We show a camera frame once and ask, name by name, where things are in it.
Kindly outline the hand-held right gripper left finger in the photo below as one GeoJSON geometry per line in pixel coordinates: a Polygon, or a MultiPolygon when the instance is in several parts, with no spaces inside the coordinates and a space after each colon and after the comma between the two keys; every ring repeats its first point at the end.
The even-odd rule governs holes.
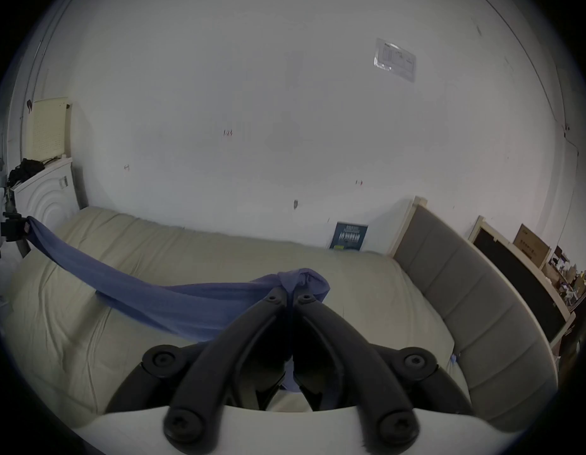
{"type": "Polygon", "coordinates": [[[208,454],[224,406],[264,411],[286,375],[287,292],[276,287],[209,342],[150,348],[108,403],[106,413],[167,406],[161,431],[183,454],[208,454]]]}

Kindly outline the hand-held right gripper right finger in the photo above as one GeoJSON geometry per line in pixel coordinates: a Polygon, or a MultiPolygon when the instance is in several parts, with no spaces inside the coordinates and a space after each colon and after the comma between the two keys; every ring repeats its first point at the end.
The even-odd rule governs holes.
{"type": "Polygon", "coordinates": [[[371,344],[308,292],[294,299],[294,377],[315,411],[356,407],[371,454],[401,454],[416,442],[415,408],[474,415],[433,353],[371,344]]]}

